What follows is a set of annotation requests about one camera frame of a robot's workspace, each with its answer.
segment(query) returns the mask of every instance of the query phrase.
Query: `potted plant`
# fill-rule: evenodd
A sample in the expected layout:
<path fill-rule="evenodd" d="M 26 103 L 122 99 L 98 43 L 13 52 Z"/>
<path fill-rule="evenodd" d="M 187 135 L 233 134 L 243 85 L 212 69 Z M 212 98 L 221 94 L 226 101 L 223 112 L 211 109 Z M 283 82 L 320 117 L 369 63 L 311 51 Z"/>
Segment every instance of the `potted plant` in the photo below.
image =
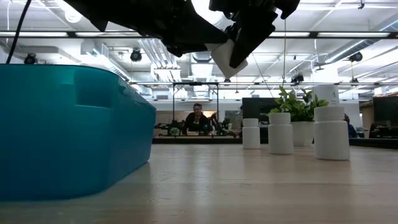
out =
<path fill-rule="evenodd" d="M 280 106 L 272 109 L 270 114 L 290 113 L 294 146 L 310 146 L 313 140 L 314 109 L 328 106 L 329 102 L 319 100 L 317 95 L 313 98 L 312 91 L 304 89 L 302 89 L 305 94 L 303 100 L 297 99 L 294 91 L 287 93 L 282 86 L 279 87 L 279 90 L 280 98 L 275 101 Z"/>

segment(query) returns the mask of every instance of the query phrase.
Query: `desk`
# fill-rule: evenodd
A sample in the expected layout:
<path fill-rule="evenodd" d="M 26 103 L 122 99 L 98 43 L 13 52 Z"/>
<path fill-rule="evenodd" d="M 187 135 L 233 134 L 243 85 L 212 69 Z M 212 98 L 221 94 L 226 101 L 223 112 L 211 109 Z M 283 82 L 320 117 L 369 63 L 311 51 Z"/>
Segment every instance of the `desk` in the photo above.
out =
<path fill-rule="evenodd" d="M 153 145 L 149 163 L 107 191 L 0 203 L 1 223 L 371 224 L 398 219 L 398 152 L 351 147 L 351 162 L 241 145 Z"/>

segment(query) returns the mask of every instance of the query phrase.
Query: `ceiling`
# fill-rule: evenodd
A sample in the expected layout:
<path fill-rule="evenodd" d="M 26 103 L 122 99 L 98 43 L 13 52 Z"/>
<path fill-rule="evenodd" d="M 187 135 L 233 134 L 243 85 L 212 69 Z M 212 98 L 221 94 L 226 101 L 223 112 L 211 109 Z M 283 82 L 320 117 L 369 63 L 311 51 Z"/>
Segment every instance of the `ceiling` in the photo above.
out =
<path fill-rule="evenodd" d="M 34 1 L 26 15 L 22 30 L 78 30 L 97 31 L 96 28 L 85 18 L 71 23 L 66 20 L 65 10 L 59 8 L 57 1 Z M 301 0 L 299 9 L 287 20 L 277 19 L 274 22 L 278 31 L 376 31 L 380 23 L 386 20 L 396 19 L 398 21 L 398 1 L 396 0 L 367 0 L 366 7 L 358 9 L 359 0 Z M 13 0 L 13 2 L 0 0 L 0 30 L 15 30 L 21 15 L 24 1 Z M 129 30 L 116 24 L 109 23 L 107 30 Z M 10 45 L 11 40 L 0 39 L 1 44 Z M 146 52 L 141 50 L 143 59 L 140 62 L 132 62 L 130 54 L 133 48 L 142 48 L 137 39 L 96 39 L 95 44 L 104 43 L 109 48 L 109 53 L 114 61 L 127 71 L 131 78 L 136 81 L 154 81 L 150 75 L 152 62 L 148 59 Z M 341 46 L 352 43 L 353 40 L 346 39 L 267 39 L 248 57 L 249 65 L 238 74 L 239 82 L 260 82 L 262 76 L 270 82 L 282 81 L 281 77 L 303 60 L 313 59 L 315 54 L 326 55 L 336 51 Z M 20 39 L 18 52 L 24 57 L 23 48 L 26 47 L 57 47 L 64 55 L 38 54 L 39 59 L 50 63 L 68 63 L 65 57 L 73 57 L 74 62 L 84 61 L 81 57 L 81 43 L 83 39 Z M 378 43 L 361 50 L 364 55 L 362 62 L 354 64 L 353 70 L 349 62 L 340 61 L 331 65 L 338 69 L 340 81 L 350 81 L 351 76 L 376 72 L 383 66 L 396 62 L 397 51 L 391 51 L 398 46 L 398 39 L 382 40 Z M 184 55 L 177 59 L 181 68 L 182 78 L 192 77 L 191 55 Z M 306 80 L 311 79 L 312 68 L 310 63 L 305 63 L 297 72 L 303 73 Z M 373 82 L 386 77 L 398 77 L 398 67 L 392 66 L 383 72 L 370 76 L 364 82 Z M 222 72 L 214 66 L 211 73 L 212 79 L 221 80 Z"/>

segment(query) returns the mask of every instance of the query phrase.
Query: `person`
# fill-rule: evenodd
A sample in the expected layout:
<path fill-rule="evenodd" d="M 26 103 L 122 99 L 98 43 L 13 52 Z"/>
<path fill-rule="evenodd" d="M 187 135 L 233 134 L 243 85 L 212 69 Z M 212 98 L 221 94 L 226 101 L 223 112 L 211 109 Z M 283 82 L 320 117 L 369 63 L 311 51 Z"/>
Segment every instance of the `person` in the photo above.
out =
<path fill-rule="evenodd" d="M 183 134 L 187 134 L 187 131 L 203 131 L 207 132 L 206 127 L 209 127 L 209 120 L 202 113 L 202 106 L 199 103 L 193 105 L 193 112 L 190 113 L 185 119 L 183 127 Z"/>
<path fill-rule="evenodd" d="M 357 138 L 358 135 L 356 134 L 354 126 L 352 126 L 352 124 L 349 124 L 349 116 L 347 114 L 344 114 L 344 120 L 347 122 L 348 125 L 348 137 Z"/>

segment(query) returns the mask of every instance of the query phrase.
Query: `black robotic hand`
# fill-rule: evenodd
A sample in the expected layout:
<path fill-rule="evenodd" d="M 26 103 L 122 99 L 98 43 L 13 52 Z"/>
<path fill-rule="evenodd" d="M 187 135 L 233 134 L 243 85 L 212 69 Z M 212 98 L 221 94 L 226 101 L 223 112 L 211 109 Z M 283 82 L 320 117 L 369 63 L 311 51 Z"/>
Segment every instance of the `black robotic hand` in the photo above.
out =
<path fill-rule="evenodd" d="M 209 9 L 221 11 L 234 21 L 219 30 L 199 16 L 191 0 L 119 0 L 101 4 L 95 0 L 65 0 L 71 7 L 104 32 L 113 22 L 138 31 L 143 36 L 161 39 L 167 50 L 181 57 L 190 52 L 206 51 L 205 44 L 234 41 L 229 66 L 238 67 L 249 54 L 275 31 L 275 9 L 282 19 L 293 13 L 300 0 L 211 0 Z"/>

